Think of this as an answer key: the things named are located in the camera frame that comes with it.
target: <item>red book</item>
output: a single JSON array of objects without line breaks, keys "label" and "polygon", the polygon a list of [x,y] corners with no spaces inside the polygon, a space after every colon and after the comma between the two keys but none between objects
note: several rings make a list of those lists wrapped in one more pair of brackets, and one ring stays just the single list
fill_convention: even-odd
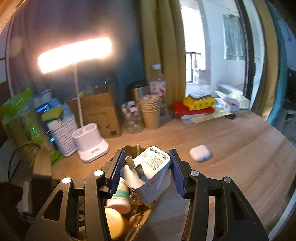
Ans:
[{"label": "red book", "polygon": [[215,111],[214,107],[208,107],[201,110],[189,110],[189,108],[183,105],[182,101],[172,103],[172,106],[175,110],[176,116],[184,116],[184,115],[196,115],[196,114],[207,114],[213,113]]}]

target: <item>stack of paper cups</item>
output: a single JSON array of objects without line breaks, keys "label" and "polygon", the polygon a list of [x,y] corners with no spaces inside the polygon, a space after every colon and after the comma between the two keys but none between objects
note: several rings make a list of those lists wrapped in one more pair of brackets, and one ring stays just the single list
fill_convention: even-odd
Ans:
[{"label": "stack of paper cups", "polygon": [[139,100],[141,112],[148,130],[159,128],[160,97],[157,95],[146,95]]}]

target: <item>teal curtain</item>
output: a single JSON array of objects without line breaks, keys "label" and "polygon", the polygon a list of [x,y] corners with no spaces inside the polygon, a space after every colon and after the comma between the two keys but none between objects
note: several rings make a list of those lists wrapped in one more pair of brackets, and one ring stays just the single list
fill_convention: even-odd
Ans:
[{"label": "teal curtain", "polygon": [[285,101],[285,95],[286,95],[286,89],[287,89],[287,78],[288,78],[287,76],[288,64],[287,64],[287,53],[286,53],[285,41],[284,41],[283,34],[281,32],[281,28],[278,23],[279,13],[271,5],[271,3],[269,3],[269,1],[266,1],[266,4],[269,8],[272,20],[274,22],[277,40],[278,40],[278,46],[279,46],[279,76],[278,76],[278,83],[276,87],[276,96],[274,100],[273,109],[267,119],[267,122],[269,124],[271,124],[272,126],[276,126],[279,120],[280,110],[283,107],[284,101]]}]

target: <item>green sponge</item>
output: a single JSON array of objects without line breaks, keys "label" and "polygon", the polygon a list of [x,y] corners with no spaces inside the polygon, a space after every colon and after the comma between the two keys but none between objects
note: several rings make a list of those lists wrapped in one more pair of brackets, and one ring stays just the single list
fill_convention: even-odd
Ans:
[{"label": "green sponge", "polygon": [[61,116],[61,114],[64,112],[62,106],[56,106],[53,107],[49,110],[47,110],[46,112],[44,112],[44,114],[41,116],[43,121],[50,121],[50,120],[55,120],[57,118],[59,118]]}]

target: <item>wooden desk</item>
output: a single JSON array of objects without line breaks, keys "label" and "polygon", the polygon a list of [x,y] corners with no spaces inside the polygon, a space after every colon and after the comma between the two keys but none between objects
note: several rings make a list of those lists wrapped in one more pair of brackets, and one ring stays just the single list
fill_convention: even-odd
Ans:
[{"label": "wooden desk", "polygon": [[[275,128],[251,111],[241,111],[235,120],[220,117],[185,126],[175,119],[155,131],[139,134],[123,133],[107,139],[110,151],[92,163],[80,161],[78,154],[65,158],[52,168],[53,178],[85,178],[109,160],[125,145],[157,146],[168,152],[175,148],[182,160],[207,177],[231,177],[263,223],[267,233],[283,214],[295,189],[296,148]],[[194,162],[189,150],[205,145],[213,158]],[[189,201],[182,200],[174,184],[162,194],[148,219],[139,240],[180,240],[188,212]],[[210,210],[209,238],[213,233],[213,209]]]}]

